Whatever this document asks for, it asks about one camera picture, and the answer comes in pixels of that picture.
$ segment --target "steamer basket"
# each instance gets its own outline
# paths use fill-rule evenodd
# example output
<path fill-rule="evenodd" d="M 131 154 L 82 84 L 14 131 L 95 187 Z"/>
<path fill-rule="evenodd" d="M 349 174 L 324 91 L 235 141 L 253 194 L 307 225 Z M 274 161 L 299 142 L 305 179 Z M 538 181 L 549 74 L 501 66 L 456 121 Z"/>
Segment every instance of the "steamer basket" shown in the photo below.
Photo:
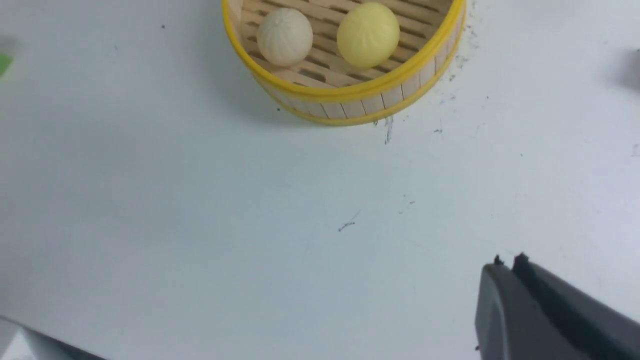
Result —
<path fill-rule="evenodd" d="M 326 125 L 365 124 L 393 115 L 419 99 L 445 72 L 458 47 L 466 0 L 377 0 L 400 23 L 400 43 L 385 63 L 354 69 L 338 54 L 338 25 L 366 0 L 222 0 L 231 44 L 254 78 L 281 107 Z M 289 68 L 268 63 L 256 33 L 277 8 L 305 14 L 314 32 L 311 52 Z"/>

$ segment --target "gray plastic object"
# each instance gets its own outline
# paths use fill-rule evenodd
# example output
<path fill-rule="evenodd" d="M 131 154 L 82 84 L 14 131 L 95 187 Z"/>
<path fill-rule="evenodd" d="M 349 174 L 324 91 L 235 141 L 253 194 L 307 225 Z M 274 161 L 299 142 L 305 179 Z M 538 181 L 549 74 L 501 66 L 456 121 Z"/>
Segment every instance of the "gray plastic object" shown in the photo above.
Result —
<path fill-rule="evenodd" d="M 623 352 L 624 358 L 640 359 L 638 323 L 544 268 L 534 263 L 528 265 L 537 281 L 555 291 L 573 312 L 586 319 L 602 338 Z M 591 359 L 561 334 L 522 281 L 498 259 L 493 265 L 483 267 L 476 333 L 483 360 Z"/>
<path fill-rule="evenodd" d="M 511 270 L 485 265 L 476 334 L 483 360 L 585 360 L 551 324 Z"/>

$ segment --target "green object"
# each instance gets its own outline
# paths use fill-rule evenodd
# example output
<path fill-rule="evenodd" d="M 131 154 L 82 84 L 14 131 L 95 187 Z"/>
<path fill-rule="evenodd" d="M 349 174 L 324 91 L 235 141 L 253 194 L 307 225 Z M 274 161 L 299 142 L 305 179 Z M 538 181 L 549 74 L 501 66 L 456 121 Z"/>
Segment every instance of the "green object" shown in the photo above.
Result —
<path fill-rule="evenodd" d="M 0 78 L 4 74 L 4 72 L 8 69 L 9 65 L 11 65 L 11 59 L 9 56 L 5 54 L 0 54 Z"/>

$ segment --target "yellow plastic rim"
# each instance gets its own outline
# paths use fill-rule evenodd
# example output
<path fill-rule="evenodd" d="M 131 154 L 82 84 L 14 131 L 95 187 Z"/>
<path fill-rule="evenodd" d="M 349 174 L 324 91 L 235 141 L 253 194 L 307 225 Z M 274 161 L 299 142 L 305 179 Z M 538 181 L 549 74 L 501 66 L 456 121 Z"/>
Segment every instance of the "yellow plastic rim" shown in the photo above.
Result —
<path fill-rule="evenodd" d="M 413 93 L 413 95 L 409 96 L 408 98 L 406 98 L 405 100 L 402 100 L 401 102 L 397 103 L 396 105 L 390 107 L 389 109 L 384 109 L 382 111 L 378 111 L 377 113 L 373 113 L 373 114 L 369 114 L 369 115 L 365 115 L 363 117 L 355 117 L 352 119 L 327 119 L 327 118 L 323 118 L 323 117 L 315 117 L 313 115 L 309 115 L 307 113 L 303 113 L 300 112 L 288 105 L 283 104 L 280 100 L 278 100 L 275 96 L 271 95 L 271 93 L 269 93 L 266 89 L 264 89 L 264 87 L 258 82 L 258 84 L 260 86 L 262 86 L 262 88 L 264 89 L 264 91 L 275 101 L 277 102 L 281 108 L 284 108 L 285 110 L 287 110 L 288 112 L 301 117 L 303 119 L 307 119 L 309 121 L 312 122 L 317 122 L 323 125 L 329 125 L 329 126 L 354 126 L 354 125 L 362 125 L 362 124 L 366 124 L 368 122 L 374 122 L 376 120 L 380 120 L 380 119 L 384 119 L 385 117 L 391 116 L 403 109 L 405 109 L 406 107 L 408 107 L 409 105 L 413 104 L 416 100 L 420 99 L 427 91 L 429 91 L 429 89 L 431 89 L 433 87 L 433 85 L 436 84 L 436 82 L 442 77 L 442 74 L 445 73 L 445 71 L 447 71 L 447 69 L 449 68 L 449 64 L 451 64 L 451 62 L 453 61 L 454 57 L 456 56 L 456 51 L 458 50 L 458 45 L 460 44 L 460 38 L 462 37 L 462 33 L 463 33 L 463 29 L 465 28 L 465 17 L 462 17 L 462 21 L 460 23 L 460 33 L 458 34 L 458 37 L 456 38 L 456 42 L 453 45 L 453 50 L 451 51 L 451 54 L 449 54 L 449 56 L 447 57 L 447 59 L 445 60 L 443 66 L 438 69 L 438 72 L 436 72 L 433 77 L 421 88 L 418 89 L 418 91 L 416 91 L 415 93 Z"/>
<path fill-rule="evenodd" d="M 416 55 L 398 68 L 377 79 L 342 88 L 314 88 L 295 85 L 277 78 L 258 65 L 244 50 L 240 41 L 234 36 L 233 25 L 229 16 L 228 0 L 222 0 L 222 19 L 227 37 L 229 37 L 234 51 L 249 70 L 253 72 L 254 76 L 264 80 L 277 90 L 302 100 L 312 102 L 348 102 L 366 99 L 376 94 L 389 91 L 415 75 L 417 71 L 422 69 L 427 62 L 436 56 L 443 46 L 447 45 L 447 39 L 453 31 L 456 31 L 456 22 L 464 9 L 465 0 L 453 0 L 449 12 L 433 37 L 429 39 L 427 44 L 425 44 Z"/>

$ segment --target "white tabletop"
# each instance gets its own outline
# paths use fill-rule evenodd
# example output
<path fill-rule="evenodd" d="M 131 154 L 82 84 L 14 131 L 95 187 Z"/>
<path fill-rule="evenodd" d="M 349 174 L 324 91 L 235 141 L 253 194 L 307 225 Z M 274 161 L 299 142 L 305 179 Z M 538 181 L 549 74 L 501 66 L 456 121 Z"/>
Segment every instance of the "white tabletop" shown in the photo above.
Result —
<path fill-rule="evenodd" d="M 639 13 L 471 1 L 423 99 L 331 128 L 218 0 L 2 0 L 0 315 L 112 360 L 471 359 L 525 251 L 640 320 Z"/>

